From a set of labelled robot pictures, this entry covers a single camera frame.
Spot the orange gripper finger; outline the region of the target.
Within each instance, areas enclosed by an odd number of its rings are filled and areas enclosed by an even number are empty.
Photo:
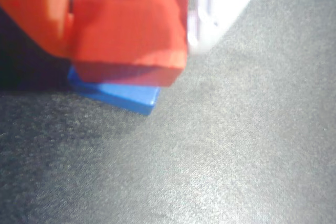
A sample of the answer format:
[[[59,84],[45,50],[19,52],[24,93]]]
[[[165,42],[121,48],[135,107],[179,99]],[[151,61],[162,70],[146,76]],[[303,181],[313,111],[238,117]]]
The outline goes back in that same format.
[[[1,8],[40,48],[70,57],[70,0],[1,0]]]

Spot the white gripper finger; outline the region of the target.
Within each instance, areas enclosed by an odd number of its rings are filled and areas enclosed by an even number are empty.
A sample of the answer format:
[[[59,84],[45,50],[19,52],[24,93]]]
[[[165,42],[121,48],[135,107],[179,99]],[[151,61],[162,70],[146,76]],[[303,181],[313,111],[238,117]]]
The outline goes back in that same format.
[[[195,0],[188,12],[189,55],[208,53],[232,26],[251,0]]]

